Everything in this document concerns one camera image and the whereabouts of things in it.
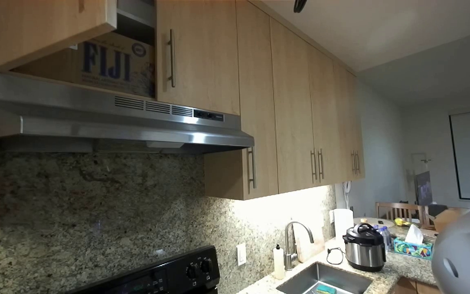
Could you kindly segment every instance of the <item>wooden chair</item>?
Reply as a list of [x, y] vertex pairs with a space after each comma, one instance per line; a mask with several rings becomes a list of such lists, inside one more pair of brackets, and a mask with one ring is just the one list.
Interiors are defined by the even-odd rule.
[[412, 214], [418, 212], [420, 225], [429, 225], [429, 221], [427, 220], [427, 206], [408, 203], [377, 202], [377, 218], [382, 218], [382, 214], [380, 214], [381, 208], [386, 210], [386, 219], [388, 220], [401, 218], [411, 222]]

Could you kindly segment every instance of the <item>stainless steel range hood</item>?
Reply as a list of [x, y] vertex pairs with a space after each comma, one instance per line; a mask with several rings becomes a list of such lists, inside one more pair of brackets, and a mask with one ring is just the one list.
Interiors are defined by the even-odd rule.
[[0, 149], [211, 153], [252, 147], [237, 115], [0, 74]]

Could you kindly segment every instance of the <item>rice cooker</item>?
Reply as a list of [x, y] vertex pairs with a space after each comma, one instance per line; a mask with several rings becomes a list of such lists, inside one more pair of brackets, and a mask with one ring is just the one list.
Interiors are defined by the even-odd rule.
[[386, 262], [384, 236], [369, 223], [347, 229], [344, 238], [346, 259], [357, 270], [378, 272]]

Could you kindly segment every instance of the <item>black stove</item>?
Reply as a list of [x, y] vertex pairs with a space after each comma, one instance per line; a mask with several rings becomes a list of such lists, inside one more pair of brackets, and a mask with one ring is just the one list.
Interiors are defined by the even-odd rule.
[[205, 246], [67, 294], [217, 294], [217, 252]]

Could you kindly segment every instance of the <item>sink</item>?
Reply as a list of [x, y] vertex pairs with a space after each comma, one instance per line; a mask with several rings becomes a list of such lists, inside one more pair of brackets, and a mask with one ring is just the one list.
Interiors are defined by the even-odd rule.
[[325, 285], [335, 288], [337, 294], [362, 294], [371, 282], [370, 279], [314, 263], [278, 286], [277, 290], [286, 294], [318, 294], [317, 287]]

